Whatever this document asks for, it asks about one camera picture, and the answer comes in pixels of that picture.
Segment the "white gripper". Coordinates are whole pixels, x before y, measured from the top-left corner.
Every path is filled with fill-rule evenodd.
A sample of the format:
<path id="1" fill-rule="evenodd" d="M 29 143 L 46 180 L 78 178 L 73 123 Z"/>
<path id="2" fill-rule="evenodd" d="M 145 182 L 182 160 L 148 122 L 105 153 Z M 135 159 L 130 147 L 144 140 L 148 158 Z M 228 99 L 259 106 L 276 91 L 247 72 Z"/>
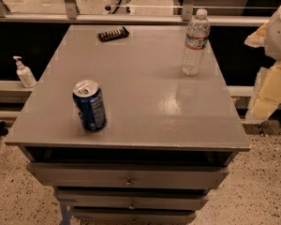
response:
<path id="1" fill-rule="evenodd" d="M 264 47 L 265 54 L 276 60 L 272 67 L 260 68 L 245 114 L 247 123 L 263 123 L 281 104 L 281 6 L 269 22 L 245 39 L 244 44 L 252 48 Z"/>

